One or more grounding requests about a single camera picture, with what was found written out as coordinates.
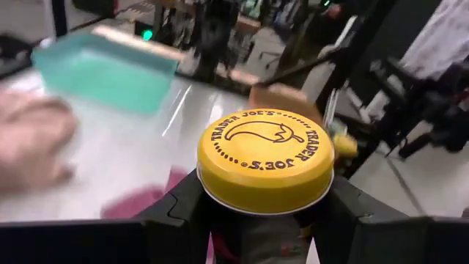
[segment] yellow object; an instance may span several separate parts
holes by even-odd
[[[198,173],[205,191],[244,213],[278,215],[327,193],[333,145],[313,121],[289,111],[253,109],[214,122],[202,134]]]
[[[357,141],[348,135],[336,135],[334,136],[334,146],[340,156],[346,158],[354,158],[358,154]]]

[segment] yellow jar lid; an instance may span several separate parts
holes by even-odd
[[[197,171],[217,202],[243,213],[280,215],[304,209],[327,193],[333,155],[329,136],[308,118],[253,109],[207,128]]]

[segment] chili pepper logo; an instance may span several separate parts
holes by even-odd
[[[273,126],[275,129],[268,129],[269,126]],[[296,136],[288,125],[268,121],[250,121],[236,125],[226,132],[225,139],[232,140],[234,136],[243,133],[258,136],[273,143],[283,143],[290,139],[296,139],[300,143],[305,142],[304,139]]]

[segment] teal plastic container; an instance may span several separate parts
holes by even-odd
[[[178,63],[94,34],[68,35],[32,58],[47,89],[142,113],[158,110]]]

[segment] green light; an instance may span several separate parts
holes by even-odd
[[[145,41],[148,41],[148,40],[151,40],[152,37],[153,37],[153,31],[147,29],[147,30],[144,30],[142,33],[141,33],[141,37],[145,40]]]

